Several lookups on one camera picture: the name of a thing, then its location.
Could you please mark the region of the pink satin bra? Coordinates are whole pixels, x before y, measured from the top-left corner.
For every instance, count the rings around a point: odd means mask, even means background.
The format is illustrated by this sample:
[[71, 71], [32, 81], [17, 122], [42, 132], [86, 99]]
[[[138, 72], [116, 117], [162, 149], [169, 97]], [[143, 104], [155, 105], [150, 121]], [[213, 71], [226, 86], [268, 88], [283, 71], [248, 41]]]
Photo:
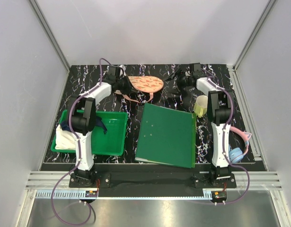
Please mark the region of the pink satin bra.
[[114, 93], [117, 94], [117, 95], [121, 95], [125, 100], [128, 100], [130, 102], [139, 103], [139, 104], [149, 103], [154, 98], [154, 93], [149, 93], [149, 95], [150, 95], [149, 98], [145, 99], [145, 100], [141, 100], [140, 98], [136, 98], [136, 97], [131, 97], [129, 95], [125, 95], [120, 90], [116, 90]]

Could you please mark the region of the pink mesh laundry bag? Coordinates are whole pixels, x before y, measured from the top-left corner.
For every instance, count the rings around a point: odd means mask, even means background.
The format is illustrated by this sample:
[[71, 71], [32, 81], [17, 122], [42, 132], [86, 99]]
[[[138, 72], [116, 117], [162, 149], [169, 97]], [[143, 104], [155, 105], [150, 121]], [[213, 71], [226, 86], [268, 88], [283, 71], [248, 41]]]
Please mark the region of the pink mesh laundry bag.
[[156, 93], [164, 87], [164, 82], [154, 76], [129, 76], [132, 86], [141, 92]]

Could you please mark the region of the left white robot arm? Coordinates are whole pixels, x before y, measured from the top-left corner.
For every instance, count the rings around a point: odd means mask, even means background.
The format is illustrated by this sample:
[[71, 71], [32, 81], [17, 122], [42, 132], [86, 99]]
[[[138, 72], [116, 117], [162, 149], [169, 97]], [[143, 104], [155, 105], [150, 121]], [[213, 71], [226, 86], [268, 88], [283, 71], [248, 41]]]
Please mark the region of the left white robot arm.
[[128, 77], [114, 80], [100, 80], [86, 92], [71, 97], [67, 111], [67, 122], [75, 140], [76, 164], [70, 170], [71, 181], [91, 187], [96, 182], [94, 160], [91, 152], [91, 135], [97, 125], [96, 104], [113, 92], [130, 91], [132, 84]]

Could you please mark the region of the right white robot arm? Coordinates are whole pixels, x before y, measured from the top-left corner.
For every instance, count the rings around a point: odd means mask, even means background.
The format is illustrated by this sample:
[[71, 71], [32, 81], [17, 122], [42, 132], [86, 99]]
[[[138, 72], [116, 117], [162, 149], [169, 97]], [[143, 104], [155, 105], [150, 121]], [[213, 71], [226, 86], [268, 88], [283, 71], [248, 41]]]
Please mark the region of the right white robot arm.
[[165, 81], [176, 79], [178, 92], [193, 86], [208, 97], [207, 117], [213, 131], [213, 155], [209, 172], [209, 183], [220, 187], [231, 177], [229, 169], [229, 130], [234, 115], [233, 94], [213, 82], [214, 75], [202, 70], [199, 72], [173, 72]]

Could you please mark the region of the yellow paper cup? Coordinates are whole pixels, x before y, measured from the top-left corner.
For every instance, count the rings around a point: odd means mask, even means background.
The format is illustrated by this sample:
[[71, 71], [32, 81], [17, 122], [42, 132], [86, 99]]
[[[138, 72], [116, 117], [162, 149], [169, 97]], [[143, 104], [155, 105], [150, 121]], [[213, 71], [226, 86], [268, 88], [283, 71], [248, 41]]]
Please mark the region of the yellow paper cup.
[[198, 96], [194, 104], [194, 113], [197, 117], [202, 118], [207, 112], [208, 97], [205, 95]]

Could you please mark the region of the navy blue garment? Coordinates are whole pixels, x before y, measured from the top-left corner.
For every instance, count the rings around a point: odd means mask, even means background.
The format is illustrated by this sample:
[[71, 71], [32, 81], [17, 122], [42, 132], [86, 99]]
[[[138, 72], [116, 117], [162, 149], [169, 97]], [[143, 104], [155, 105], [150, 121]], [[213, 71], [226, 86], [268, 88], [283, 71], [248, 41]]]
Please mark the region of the navy blue garment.
[[[96, 125], [95, 126], [102, 128], [103, 131], [104, 131], [104, 134], [107, 133], [107, 128], [104, 125], [104, 123], [102, 122], [102, 118], [101, 117], [99, 117], [99, 116], [96, 117]], [[61, 127], [61, 129], [63, 131], [69, 131], [69, 132], [71, 132], [70, 127], [69, 127], [69, 124], [68, 124], [68, 122], [66, 120], [64, 120], [64, 121], [62, 121], [60, 123], [60, 127]]]

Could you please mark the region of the white cloth garment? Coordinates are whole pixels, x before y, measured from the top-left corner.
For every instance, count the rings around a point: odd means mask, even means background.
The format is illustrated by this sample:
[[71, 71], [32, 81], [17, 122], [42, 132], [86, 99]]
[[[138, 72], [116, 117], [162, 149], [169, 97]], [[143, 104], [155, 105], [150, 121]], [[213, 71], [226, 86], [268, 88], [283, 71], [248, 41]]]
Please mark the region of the white cloth garment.
[[63, 130], [60, 124], [56, 128], [55, 149], [74, 151], [76, 149], [73, 133], [69, 130]]

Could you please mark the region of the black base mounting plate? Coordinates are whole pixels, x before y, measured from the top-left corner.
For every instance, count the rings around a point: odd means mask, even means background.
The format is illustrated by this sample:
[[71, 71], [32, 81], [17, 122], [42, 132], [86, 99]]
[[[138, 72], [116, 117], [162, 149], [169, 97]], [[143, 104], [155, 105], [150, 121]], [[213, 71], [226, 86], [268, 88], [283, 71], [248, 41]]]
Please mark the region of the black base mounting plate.
[[213, 180], [209, 173], [193, 172], [97, 172], [89, 181], [71, 174], [70, 188], [113, 188], [129, 185], [179, 185], [193, 188], [236, 188], [234, 175]]

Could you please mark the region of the blue pink cat headphones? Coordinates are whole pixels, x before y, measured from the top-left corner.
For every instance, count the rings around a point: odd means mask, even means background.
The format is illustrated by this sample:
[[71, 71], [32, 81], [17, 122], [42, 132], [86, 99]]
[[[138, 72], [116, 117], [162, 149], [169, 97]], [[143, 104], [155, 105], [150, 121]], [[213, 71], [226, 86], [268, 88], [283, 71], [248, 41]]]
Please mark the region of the blue pink cat headphones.
[[234, 148], [229, 150], [229, 160], [232, 164], [235, 164], [243, 159], [243, 157], [248, 153], [252, 134], [249, 132], [241, 131], [240, 129], [231, 126], [230, 131], [237, 134], [245, 144], [245, 149], [242, 151], [240, 148]]

